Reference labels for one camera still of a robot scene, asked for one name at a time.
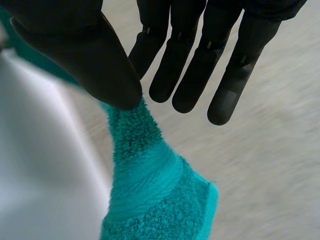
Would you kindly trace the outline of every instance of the white object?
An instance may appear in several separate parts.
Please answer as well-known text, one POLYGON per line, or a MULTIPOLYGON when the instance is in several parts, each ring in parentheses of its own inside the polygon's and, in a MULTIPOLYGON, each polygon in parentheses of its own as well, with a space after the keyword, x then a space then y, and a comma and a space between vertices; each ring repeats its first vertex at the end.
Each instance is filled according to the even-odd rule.
POLYGON ((111 183, 54 77, 0 54, 0 240, 98 240, 111 183))

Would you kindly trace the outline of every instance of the gray floor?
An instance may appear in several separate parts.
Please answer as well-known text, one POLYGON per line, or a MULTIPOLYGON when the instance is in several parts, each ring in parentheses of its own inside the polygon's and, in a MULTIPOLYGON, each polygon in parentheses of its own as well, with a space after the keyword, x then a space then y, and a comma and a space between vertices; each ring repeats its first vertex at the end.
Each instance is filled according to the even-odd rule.
MULTIPOLYGON (((129 52, 141 29, 135 0, 108 0, 103 9, 129 52)), ((309 0, 296 18, 281 25, 225 126, 210 124, 206 112, 239 23, 191 113, 179 114, 170 101, 158 104, 148 96, 164 48, 142 80, 165 139, 197 171, 216 181, 220 199, 211 240, 320 239, 319 12, 320 1, 309 0)), ((71 87, 69 93, 88 137, 110 169, 105 114, 87 95, 71 87)))

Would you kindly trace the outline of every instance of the white surface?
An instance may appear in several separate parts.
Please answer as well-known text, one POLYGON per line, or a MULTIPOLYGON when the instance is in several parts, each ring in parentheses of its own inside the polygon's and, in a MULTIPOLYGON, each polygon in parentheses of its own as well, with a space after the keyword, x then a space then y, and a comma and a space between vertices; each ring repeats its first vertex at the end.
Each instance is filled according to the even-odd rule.
POLYGON ((97 240, 110 182, 54 78, 0 55, 0 240, 97 240))

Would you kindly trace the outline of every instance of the towel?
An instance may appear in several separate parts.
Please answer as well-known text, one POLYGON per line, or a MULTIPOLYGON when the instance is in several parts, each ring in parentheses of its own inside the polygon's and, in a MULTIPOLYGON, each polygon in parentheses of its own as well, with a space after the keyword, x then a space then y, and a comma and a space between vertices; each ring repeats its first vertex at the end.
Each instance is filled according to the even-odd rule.
POLYGON ((145 101, 133 110, 102 103, 114 174, 100 240, 206 240, 218 190, 164 141, 145 101))

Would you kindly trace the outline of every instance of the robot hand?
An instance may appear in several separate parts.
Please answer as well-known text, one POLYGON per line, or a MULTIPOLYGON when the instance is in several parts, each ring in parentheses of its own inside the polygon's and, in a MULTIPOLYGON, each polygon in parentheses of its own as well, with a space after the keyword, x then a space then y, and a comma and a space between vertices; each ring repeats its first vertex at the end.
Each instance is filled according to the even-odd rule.
POLYGON ((223 125, 231 118, 263 48, 275 36, 281 21, 293 18, 305 2, 208 0, 206 4, 206 0, 137 0, 143 29, 129 59, 142 78, 165 42, 170 14, 172 34, 149 89, 154 101, 167 101, 183 71, 205 9, 199 46, 172 99, 178 112, 188 113, 205 89, 231 28, 244 9, 236 46, 207 111, 211 123, 223 125))
POLYGON ((140 79, 108 20, 103 0, 0 0, 16 32, 96 99, 123 110, 142 98, 140 79))

